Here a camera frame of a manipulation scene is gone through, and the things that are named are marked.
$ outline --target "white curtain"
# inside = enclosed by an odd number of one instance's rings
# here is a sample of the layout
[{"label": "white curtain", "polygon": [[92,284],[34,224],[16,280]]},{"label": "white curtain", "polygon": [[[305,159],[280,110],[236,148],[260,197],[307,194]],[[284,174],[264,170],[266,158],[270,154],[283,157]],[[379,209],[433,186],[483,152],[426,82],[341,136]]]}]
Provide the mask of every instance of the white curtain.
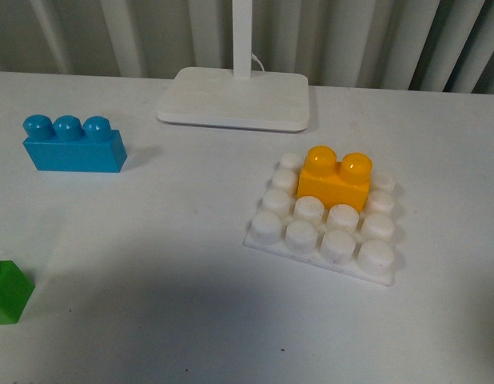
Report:
[{"label": "white curtain", "polygon": [[[254,0],[253,52],[313,85],[494,94],[494,0]],[[231,0],[0,0],[0,70],[173,78],[232,55]]]}]

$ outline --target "blue stud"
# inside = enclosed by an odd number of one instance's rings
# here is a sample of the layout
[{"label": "blue stud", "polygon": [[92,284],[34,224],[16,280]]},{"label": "blue stud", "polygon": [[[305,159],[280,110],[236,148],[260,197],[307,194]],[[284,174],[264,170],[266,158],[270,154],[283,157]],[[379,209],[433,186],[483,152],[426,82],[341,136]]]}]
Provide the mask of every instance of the blue stud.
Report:
[{"label": "blue stud", "polygon": [[106,142],[112,137],[110,122],[102,116],[93,116],[84,122],[84,131],[91,142]]},{"label": "blue stud", "polygon": [[54,130],[63,142],[74,142],[84,135],[80,120],[74,116],[61,116],[55,120]]},{"label": "blue stud", "polygon": [[29,138],[37,142],[43,142],[55,136],[50,118],[42,114],[34,114],[26,118],[23,128]]}]

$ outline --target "green building block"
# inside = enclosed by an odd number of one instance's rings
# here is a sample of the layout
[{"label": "green building block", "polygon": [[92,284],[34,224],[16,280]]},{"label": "green building block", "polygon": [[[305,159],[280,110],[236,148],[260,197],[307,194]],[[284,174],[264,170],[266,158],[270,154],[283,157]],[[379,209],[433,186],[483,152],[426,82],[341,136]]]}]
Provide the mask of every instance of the green building block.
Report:
[{"label": "green building block", "polygon": [[15,324],[22,316],[34,284],[12,261],[0,262],[0,324]]}]

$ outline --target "blue building block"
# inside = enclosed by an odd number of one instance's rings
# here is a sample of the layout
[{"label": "blue building block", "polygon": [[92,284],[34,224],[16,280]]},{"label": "blue building block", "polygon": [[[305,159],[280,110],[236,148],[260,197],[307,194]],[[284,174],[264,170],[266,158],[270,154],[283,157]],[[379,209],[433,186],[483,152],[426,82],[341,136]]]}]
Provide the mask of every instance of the blue building block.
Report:
[{"label": "blue building block", "polygon": [[62,116],[52,124],[35,114],[23,128],[29,135],[23,145],[38,170],[119,172],[126,160],[121,134],[100,116],[88,118],[82,128],[74,116]]}]

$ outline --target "building block stud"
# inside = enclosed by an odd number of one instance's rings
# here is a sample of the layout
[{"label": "building block stud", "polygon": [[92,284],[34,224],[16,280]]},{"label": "building block stud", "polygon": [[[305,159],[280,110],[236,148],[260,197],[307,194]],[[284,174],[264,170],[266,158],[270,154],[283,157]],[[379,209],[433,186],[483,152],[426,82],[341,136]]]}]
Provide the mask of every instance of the building block stud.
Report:
[{"label": "building block stud", "polygon": [[302,167],[297,197],[318,198],[328,210],[348,204],[360,213],[368,197],[371,171],[372,161],[365,154],[347,154],[338,162],[333,150],[315,146]]},{"label": "building block stud", "polygon": [[18,322],[33,290],[34,284],[16,264],[0,262],[0,325]]},{"label": "building block stud", "polygon": [[119,172],[126,160],[121,134],[101,116],[88,118],[83,127],[74,116],[52,124],[41,114],[23,123],[28,138],[23,145],[38,170]]}]

